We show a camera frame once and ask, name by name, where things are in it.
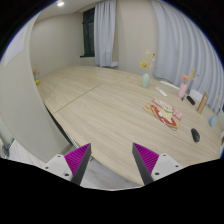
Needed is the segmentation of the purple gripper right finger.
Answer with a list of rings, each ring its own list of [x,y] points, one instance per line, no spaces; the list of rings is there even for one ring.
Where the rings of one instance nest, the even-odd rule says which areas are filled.
[[[132,154],[145,185],[182,169],[182,166],[168,154],[157,154],[137,143],[132,146]]]

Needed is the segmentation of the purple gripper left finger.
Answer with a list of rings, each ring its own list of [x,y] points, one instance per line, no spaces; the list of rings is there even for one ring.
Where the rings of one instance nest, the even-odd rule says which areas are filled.
[[[81,146],[78,149],[72,147],[71,152],[67,155],[55,155],[43,166],[43,169],[65,180],[75,183],[76,185],[80,185],[90,156],[90,143]]]

